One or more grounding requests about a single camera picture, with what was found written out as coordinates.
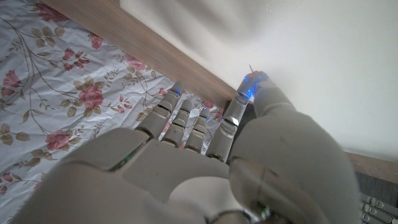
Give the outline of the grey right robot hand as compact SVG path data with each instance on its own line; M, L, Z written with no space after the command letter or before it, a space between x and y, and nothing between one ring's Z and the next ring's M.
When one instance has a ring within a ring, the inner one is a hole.
M62 159L12 222L359 223L347 155L264 72L244 77L205 154L207 110L180 147L182 89Z

